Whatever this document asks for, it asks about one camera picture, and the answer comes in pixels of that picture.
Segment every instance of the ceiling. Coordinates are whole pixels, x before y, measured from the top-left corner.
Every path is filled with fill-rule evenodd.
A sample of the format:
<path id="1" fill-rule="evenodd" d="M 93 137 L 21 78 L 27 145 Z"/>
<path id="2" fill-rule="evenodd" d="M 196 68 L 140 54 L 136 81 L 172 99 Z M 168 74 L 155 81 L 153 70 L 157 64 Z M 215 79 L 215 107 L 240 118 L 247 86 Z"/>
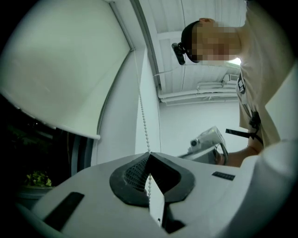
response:
<path id="1" fill-rule="evenodd" d="M 172 51 L 179 43 L 185 26 L 201 17 L 213 18 L 228 26 L 242 26 L 245 21 L 244 0 L 140 0 L 152 38 L 162 93 L 196 89 L 198 82 L 221 82 L 226 74 L 240 74 L 239 67 L 194 64 L 186 59 L 180 66 Z"/>

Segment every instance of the white window shade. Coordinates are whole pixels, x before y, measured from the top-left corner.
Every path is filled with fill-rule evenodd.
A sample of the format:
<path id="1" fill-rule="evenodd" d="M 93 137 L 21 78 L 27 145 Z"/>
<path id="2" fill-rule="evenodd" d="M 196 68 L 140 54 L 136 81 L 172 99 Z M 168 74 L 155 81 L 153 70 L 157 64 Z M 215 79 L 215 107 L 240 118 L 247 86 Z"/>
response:
<path id="1" fill-rule="evenodd" d="M 0 62 L 0 90 L 35 118 L 98 139 L 105 98 L 130 48 L 107 2 L 41 1 Z"/>

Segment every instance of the white device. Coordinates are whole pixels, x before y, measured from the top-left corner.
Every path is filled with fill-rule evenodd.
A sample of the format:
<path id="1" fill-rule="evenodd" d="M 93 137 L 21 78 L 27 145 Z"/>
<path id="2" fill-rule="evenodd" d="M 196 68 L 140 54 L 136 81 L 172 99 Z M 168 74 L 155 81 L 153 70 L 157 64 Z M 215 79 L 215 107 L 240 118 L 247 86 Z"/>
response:
<path id="1" fill-rule="evenodd" d="M 225 148 L 225 140 L 216 126 L 204 131 L 198 137 L 191 140 L 188 153 L 179 157 L 201 163 L 214 164 L 215 150 L 218 144 L 220 144 L 223 150 L 224 164 L 226 165 L 228 162 L 228 153 Z"/>
<path id="2" fill-rule="evenodd" d="M 219 129 L 214 126 L 191 140 L 189 152 L 198 152 L 204 150 L 206 145 L 213 146 L 217 144 L 223 144 L 225 146 L 225 140 Z"/>

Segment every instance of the person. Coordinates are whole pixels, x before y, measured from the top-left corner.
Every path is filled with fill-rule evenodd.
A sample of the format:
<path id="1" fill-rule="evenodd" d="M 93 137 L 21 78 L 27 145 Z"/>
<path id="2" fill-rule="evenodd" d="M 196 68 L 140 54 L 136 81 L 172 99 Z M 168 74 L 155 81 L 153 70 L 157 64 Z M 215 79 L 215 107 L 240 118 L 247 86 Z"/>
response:
<path id="1" fill-rule="evenodd" d="M 193 62 L 236 57 L 241 60 L 239 80 L 245 93 L 237 89 L 240 127 L 256 132 L 250 119 L 252 112 L 257 112 L 261 120 L 257 135 L 261 140 L 249 137 L 246 148 L 229 153 L 227 165 L 240 167 L 246 157 L 258 155 L 264 147 L 280 140 L 265 105 L 283 83 L 295 57 L 282 28 L 256 2 L 247 2 L 243 26 L 226 27 L 213 19 L 200 18 L 183 30 L 181 45 Z M 216 164 L 224 164 L 222 154 L 217 154 Z"/>

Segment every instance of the hand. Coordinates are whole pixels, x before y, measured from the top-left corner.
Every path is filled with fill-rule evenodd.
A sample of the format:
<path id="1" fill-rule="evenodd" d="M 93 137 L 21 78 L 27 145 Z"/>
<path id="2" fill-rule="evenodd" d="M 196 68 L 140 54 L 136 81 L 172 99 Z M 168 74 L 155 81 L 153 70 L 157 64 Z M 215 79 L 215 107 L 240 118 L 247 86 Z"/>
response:
<path id="1" fill-rule="evenodd" d="M 218 153 L 217 151 L 216 151 L 216 157 L 215 157 L 215 164 L 224 165 L 224 155 Z"/>

